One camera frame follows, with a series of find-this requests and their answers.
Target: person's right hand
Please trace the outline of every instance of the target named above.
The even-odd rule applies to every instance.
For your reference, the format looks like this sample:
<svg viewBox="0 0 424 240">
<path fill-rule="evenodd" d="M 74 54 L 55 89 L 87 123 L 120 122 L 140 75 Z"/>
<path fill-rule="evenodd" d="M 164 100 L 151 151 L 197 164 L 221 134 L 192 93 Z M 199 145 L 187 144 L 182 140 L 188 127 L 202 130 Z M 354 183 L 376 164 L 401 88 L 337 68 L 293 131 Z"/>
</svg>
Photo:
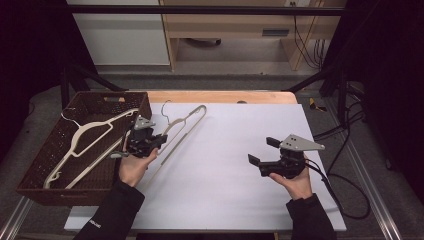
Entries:
<svg viewBox="0 0 424 240">
<path fill-rule="evenodd" d="M 303 171 L 292 179 L 286 179 L 283 176 L 271 173 L 269 177 L 275 182 L 283 185 L 293 200 L 300 198 L 307 199 L 312 197 L 311 179 L 309 177 L 309 168 L 305 167 Z"/>
</svg>

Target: floor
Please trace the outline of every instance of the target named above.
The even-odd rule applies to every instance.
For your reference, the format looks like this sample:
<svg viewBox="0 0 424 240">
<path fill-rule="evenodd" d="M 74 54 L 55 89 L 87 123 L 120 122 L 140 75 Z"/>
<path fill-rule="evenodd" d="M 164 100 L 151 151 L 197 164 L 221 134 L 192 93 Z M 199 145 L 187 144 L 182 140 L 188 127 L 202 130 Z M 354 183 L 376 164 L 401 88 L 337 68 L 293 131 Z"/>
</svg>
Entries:
<svg viewBox="0 0 424 240">
<path fill-rule="evenodd" d="M 297 72 L 289 68 L 287 58 L 281 51 L 279 41 L 225 40 L 216 46 L 211 43 L 182 41 L 174 72 L 163 68 L 143 67 L 129 71 L 103 69 L 103 76 L 111 82 L 130 89 L 205 89 L 205 90 L 274 90 L 286 89 L 316 72 L 306 64 Z M 321 83 L 314 83 L 296 94 L 305 110 L 305 115 L 314 135 L 336 125 L 334 119 L 335 97 L 321 98 L 317 93 Z M 90 82 L 92 88 L 99 88 Z M 310 99 L 317 107 L 311 108 Z M 348 103 L 357 99 L 348 98 Z M 60 91 L 57 87 L 40 93 L 31 100 L 33 112 L 25 121 L 20 135 L 6 158 L 0 163 L 0 225 L 5 226 L 21 196 L 15 188 L 25 174 L 31 160 L 36 156 L 44 139 L 60 116 Z M 361 111 L 352 108 L 352 115 Z M 347 136 L 345 131 L 320 140 L 327 146 L 320 153 L 326 169 Z M 332 173 L 342 175 L 358 186 L 363 186 L 363 176 L 357 174 L 357 161 L 364 165 L 376 188 L 381 206 L 372 202 L 371 214 L 363 220 L 345 217 L 348 230 L 339 232 L 339 239 L 424 239 L 424 207 L 415 197 L 402 173 L 386 168 L 384 152 L 366 121 L 357 121 L 351 126 L 349 143 L 334 164 Z M 366 212 L 366 201 L 361 193 L 337 177 L 330 177 L 346 213 L 354 216 Z M 73 233 L 63 230 L 68 207 L 44 207 L 33 203 L 16 239 L 71 239 Z M 391 224 L 393 231 L 384 229 L 381 220 Z M 280 239 L 290 239 L 290 233 L 280 234 Z"/>
</svg>

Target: human hand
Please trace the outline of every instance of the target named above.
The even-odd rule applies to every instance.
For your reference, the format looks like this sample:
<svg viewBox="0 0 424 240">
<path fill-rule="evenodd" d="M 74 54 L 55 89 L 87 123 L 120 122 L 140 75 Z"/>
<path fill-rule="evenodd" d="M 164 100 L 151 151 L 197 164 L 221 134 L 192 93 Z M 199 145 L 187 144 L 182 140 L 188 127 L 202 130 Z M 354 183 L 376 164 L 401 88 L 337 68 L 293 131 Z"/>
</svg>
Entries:
<svg viewBox="0 0 424 240">
<path fill-rule="evenodd" d="M 286 179 L 276 173 L 269 174 L 269 177 L 278 184 L 284 186 L 293 200 L 312 197 L 311 179 L 309 177 L 308 167 L 305 167 L 298 176 L 292 179 Z"/>
<path fill-rule="evenodd" d="M 119 177 L 121 181 L 131 187 L 137 186 L 137 184 L 143 178 L 149 164 L 157 158 L 158 150 L 158 148 L 153 149 L 150 155 L 145 158 L 138 158 L 134 155 L 123 157 L 121 160 L 121 165 L 119 166 Z"/>
</svg>

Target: white tabletop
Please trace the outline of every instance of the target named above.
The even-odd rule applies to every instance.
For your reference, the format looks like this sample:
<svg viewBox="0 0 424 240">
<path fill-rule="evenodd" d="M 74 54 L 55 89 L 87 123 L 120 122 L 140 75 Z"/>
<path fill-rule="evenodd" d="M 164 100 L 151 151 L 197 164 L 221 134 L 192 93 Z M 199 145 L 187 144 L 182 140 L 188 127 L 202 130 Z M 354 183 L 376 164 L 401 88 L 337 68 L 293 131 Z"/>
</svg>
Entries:
<svg viewBox="0 0 424 240">
<path fill-rule="evenodd" d="M 205 104 L 207 114 L 172 153 L 152 179 L 173 145 L 201 113 L 189 118 L 173 144 L 149 166 L 138 189 L 146 199 L 132 229 L 151 232 L 276 232 L 292 228 L 285 204 L 286 190 L 248 162 L 247 154 L 262 161 L 279 160 L 279 150 L 266 137 L 284 140 L 289 134 L 312 140 L 302 106 L 298 104 Z M 196 103 L 167 103 L 164 113 L 173 121 L 185 117 Z M 152 103 L 154 134 L 166 127 L 162 104 Z M 317 151 L 305 154 L 323 169 Z M 336 231 L 346 230 L 343 218 L 321 177 L 310 170 L 317 193 Z M 80 230 L 97 207 L 73 207 L 66 230 Z"/>
</svg>

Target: brown basket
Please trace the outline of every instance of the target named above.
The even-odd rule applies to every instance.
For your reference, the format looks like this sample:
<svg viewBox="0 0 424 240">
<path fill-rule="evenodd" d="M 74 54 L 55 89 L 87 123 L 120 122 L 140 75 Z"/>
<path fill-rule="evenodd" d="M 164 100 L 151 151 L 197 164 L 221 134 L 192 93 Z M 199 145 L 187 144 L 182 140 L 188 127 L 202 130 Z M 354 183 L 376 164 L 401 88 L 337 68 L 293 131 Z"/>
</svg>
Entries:
<svg viewBox="0 0 424 240">
<path fill-rule="evenodd" d="M 63 115 L 82 126 L 89 122 L 106 121 L 133 108 L 139 109 L 138 114 L 144 118 L 152 117 L 146 92 L 79 92 Z M 44 181 L 68 152 L 71 139 L 78 130 L 74 122 L 60 118 L 20 182 L 17 192 L 45 206 L 99 205 L 116 179 L 117 161 L 106 158 L 72 189 L 65 187 L 115 141 L 122 138 L 135 117 L 133 115 L 113 121 L 112 131 L 80 157 L 71 156 L 60 170 L 59 179 L 51 183 L 50 189 L 44 189 Z M 86 131 L 80 137 L 75 152 L 81 152 L 107 129 L 107 126 L 100 126 Z"/>
</svg>

